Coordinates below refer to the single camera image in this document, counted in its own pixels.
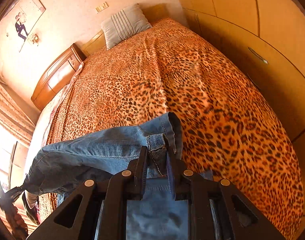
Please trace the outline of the person's left hand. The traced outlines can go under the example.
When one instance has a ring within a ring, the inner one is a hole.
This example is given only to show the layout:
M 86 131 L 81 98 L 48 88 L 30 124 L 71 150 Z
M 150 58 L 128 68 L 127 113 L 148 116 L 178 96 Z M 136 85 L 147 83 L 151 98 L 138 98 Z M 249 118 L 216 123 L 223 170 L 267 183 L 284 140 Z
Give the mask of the person's left hand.
M 28 226 L 18 213 L 17 207 L 11 204 L 9 210 L 5 212 L 6 220 L 8 221 L 12 235 L 15 239 L 27 239 Z

